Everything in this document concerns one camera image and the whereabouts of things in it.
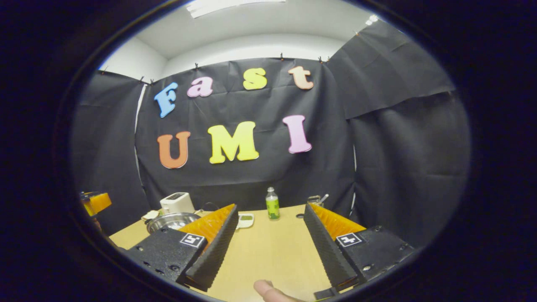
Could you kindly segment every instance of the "letter f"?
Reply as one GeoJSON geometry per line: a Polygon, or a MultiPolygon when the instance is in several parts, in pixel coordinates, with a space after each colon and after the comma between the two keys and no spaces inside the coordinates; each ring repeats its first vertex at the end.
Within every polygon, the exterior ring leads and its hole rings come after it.
{"type": "Polygon", "coordinates": [[[155,96],[155,100],[161,108],[161,118],[168,115],[175,108],[175,104],[170,103],[170,101],[175,101],[175,91],[173,89],[176,89],[177,86],[177,83],[173,82],[155,96]]]}

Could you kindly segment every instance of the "white toaster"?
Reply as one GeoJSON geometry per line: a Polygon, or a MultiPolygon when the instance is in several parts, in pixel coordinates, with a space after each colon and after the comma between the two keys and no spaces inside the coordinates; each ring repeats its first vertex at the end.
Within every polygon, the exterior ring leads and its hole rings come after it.
{"type": "Polygon", "coordinates": [[[190,200],[190,195],[184,192],[173,193],[161,200],[164,214],[187,212],[194,213],[194,206],[190,200]]]}

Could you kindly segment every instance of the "human hand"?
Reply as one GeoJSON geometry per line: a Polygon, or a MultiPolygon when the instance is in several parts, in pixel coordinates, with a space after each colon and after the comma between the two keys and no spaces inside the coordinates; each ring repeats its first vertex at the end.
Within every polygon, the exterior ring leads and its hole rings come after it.
{"type": "Polygon", "coordinates": [[[93,218],[93,222],[95,222],[95,225],[97,226],[97,228],[99,229],[99,231],[102,231],[103,229],[101,229],[100,227],[100,223],[97,221],[97,218],[93,218]]]}
{"type": "Polygon", "coordinates": [[[253,288],[263,297],[265,302],[304,302],[302,300],[290,297],[280,290],[275,289],[272,282],[267,280],[257,280],[253,284],[253,288]]]}

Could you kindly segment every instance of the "ceiling light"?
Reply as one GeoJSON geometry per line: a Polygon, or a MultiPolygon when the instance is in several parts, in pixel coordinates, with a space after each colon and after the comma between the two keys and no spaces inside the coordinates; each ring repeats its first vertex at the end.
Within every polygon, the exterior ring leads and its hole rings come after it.
{"type": "Polygon", "coordinates": [[[192,18],[195,19],[217,10],[232,8],[233,6],[243,4],[285,1],[286,0],[194,0],[187,4],[186,10],[190,13],[192,18]]]}

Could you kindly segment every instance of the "metal bowl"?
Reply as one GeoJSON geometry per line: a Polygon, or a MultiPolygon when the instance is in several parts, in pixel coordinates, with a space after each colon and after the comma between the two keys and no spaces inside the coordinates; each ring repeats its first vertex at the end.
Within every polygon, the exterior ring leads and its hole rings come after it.
{"type": "Polygon", "coordinates": [[[149,219],[148,221],[146,221],[146,229],[149,234],[163,227],[171,229],[180,229],[199,218],[201,217],[192,213],[170,213],[159,216],[155,219],[149,219]]]}

